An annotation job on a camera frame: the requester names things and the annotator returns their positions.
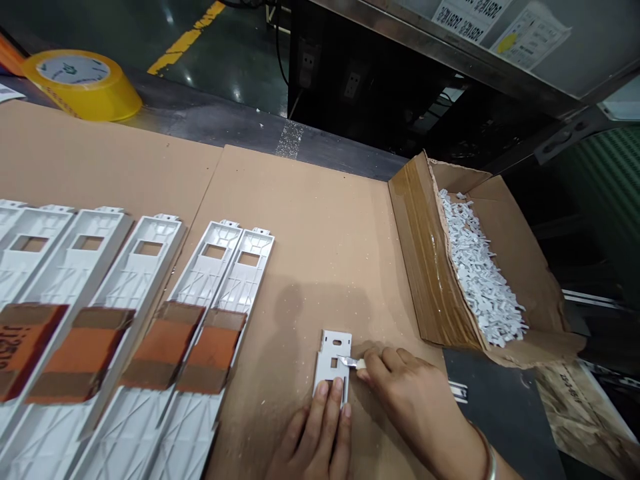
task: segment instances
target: green floor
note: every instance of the green floor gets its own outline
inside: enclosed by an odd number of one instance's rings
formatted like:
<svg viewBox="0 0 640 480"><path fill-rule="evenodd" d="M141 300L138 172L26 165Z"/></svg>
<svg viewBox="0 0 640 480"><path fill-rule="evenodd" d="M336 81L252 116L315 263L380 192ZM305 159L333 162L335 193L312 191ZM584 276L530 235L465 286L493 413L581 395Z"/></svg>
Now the green floor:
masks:
<svg viewBox="0 0 640 480"><path fill-rule="evenodd" d="M25 32L59 48L95 51L146 71L190 30L213 0L18 1L0 4L0 24L16 40ZM289 37L280 35L285 72ZM287 86L265 10L226 7L164 78L286 116Z"/></svg>

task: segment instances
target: white plastic debris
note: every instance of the white plastic debris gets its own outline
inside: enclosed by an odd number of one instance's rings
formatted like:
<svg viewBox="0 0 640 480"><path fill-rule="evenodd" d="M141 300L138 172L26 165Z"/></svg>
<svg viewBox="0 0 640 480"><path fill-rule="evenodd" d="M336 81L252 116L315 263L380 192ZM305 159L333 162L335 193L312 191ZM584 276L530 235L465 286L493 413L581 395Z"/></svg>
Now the white plastic debris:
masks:
<svg viewBox="0 0 640 480"><path fill-rule="evenodd" d="M469 208L473 202L453 203L444 189L440 190L440 198L458 280L471 311L478 318L480 330L489 343L500 347L510 340L522 340L524 330L529 328L522 318L525 308L518 304L500 269L491 260L495 256L489 250L491 241L484 236L480 221ZM456 198L467 199L462 193L456 194Z"/></svg>

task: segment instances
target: label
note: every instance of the label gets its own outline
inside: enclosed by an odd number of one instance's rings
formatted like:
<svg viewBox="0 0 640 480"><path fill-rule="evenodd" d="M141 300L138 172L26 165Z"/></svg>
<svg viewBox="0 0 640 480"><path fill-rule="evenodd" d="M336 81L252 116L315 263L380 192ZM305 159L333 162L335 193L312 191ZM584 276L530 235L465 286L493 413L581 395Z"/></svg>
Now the label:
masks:
<svg viewBox="0 0 640 480"><path fill-rule="evenodd" d="M500 57L523 70L535 68L571 34L539 2L530 2L491 47Z"/></svg>
<svg viewBox="0 0 640 480"><path fill-rule="evenodd" d="M511 0L442 0L431 20L479 43L510 3Z"/></svg>
<svg viewBox="0 0 640 480"><path fill-rule="evenodd" d="M37 70L44 78L63 85L96 83L107 78L111 72L106 63L80 55L44 60L38 64Z"/></svg>
<svg viewBox="0 0 640 480"><path fill-rule="evenodd" d="M5 87L0 83L0 103L14 98L24 98L24 95L20 92L16 92L16 90L10 89L9 87Z"/></svg>

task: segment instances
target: finger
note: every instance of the finger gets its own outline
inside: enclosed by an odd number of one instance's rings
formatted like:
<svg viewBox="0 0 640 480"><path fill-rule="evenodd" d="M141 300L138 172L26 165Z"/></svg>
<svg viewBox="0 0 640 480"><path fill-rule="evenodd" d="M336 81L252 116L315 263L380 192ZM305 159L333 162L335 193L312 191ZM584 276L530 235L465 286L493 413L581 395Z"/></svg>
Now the finger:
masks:
<svg viewBox="0 0 640 480"><path fill-rule="evenodd" d="M327 402L327 394L329 392L329 384L322 380L315 389L315 395L311 402L311 410L305 432L300 440L300 446L293 456L293 460L300 465L307 466L310 464L315 448L318 446L320 439L320 430L322 429L322 416L325 411Z"/></svg>
<svg viewBox="0 0 640 480"><path fill-rule="evenodd" d="M382 361L392 372L398 371L405 367L405 363L400 358L400 355L398 355L398 352L389 347L382 350Z"/></svg>
<svg viewBox="0 0 640 480"><path fill-rule="evenodd" d="M291 460L295 453L295 448L298 446L298 441L300 440L300 435L302 435L302 430L305 427L308 416L309 406L307 405L298 410L289 422L285 437L282 439L282 443L278 449L278 455L280 455L282 460Z"/></svg>
<svg viewBox="0 0 640 480"><path fill-rule="evenodd" d="M422 363L422 365L425 365L426 367L437 368L434 364L429 363L426 360L422 360L422 358L416 357L415 359L418 361L418 363Z"/></svg>
<svg viewBox="0 0 640 480"><path fill-rule="evenodd" d="M344 380L338 377L333 381L331 392L325 406L325 415L322 418L322 433L318 442L318 450L313 458L320 462L326 469L331 458L331 449L335 439L335 430L338 427L340 418L340 404L342 404L342 394L344 390Z"/></svg>
<svg viewBox="0 0 640 480"><path fill-rule="evenodd" d="M349 474L349 462L351 461L351 405L345 403L340 415L338 434L335 440L335 450L331 465L329 466L329 478L346 480Z"/></svg>
<svg viewBox="0 0 640 480"><path fill-rule="evenodd" d="M369 387L373 386L373 380L371 380L371 376L367 369L360 369L355 372L356 377L365 382Z"/></svg>
<svg viewBox="0 0 640 480"><path fill-rule="evenodd" d="M369 349L365 352L365 363L367 364L367 373L371 378L371 384L374 388L384 385L391 378L389 370L378 356L375 349Z"/></svg>
<svg viewBox="0 0 640 480"><path fill-rule="evenodd" d="M398 349L397 352L400 359L407 365L415 365L418 363L418 360L410 352L402 348Z"/></svg>

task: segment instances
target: yellow tape roll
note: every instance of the yellow tape roll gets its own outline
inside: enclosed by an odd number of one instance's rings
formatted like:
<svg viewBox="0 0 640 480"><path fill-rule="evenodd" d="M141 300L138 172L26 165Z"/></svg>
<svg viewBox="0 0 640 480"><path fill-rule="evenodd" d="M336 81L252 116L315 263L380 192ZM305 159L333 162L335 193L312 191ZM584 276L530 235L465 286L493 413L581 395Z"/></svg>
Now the yellow tape roll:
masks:
<svg viewBox="0 0 640 480"><path fill-rule="evenodd" d="M28 58L22 68L29 80L74 117L122 120L142 107L120 66L97 53L50 50Z"/></svg>

